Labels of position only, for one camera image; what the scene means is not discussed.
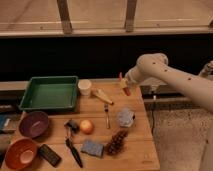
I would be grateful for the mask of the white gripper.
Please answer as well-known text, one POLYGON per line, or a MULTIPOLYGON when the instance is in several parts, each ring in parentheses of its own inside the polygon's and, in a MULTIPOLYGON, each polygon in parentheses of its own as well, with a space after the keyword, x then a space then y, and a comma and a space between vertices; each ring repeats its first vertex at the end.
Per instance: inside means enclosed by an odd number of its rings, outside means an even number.
POLYGON ((141 73, 137 67, 133 67, 125 74, 125 78, 122 78, 120 81, 120 86, 122 89, 128 87, 127 83, 139 84, 141 82, 141 73))

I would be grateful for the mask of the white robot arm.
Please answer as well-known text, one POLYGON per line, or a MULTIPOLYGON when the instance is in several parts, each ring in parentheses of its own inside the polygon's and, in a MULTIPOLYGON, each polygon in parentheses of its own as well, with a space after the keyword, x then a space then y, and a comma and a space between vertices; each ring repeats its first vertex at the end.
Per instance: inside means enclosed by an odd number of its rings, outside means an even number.
MULTIPOLYGON (((163 53, 141 55, 125 76, 119 74, 119 81, 125 94, 129 96, 131 86, 139 85, 149 77, 167 83, 213 114, 213 81, 169 67, 168 58, 163 53)), ((213 122, 209 127, 199 171, 213 171, 213 122)))

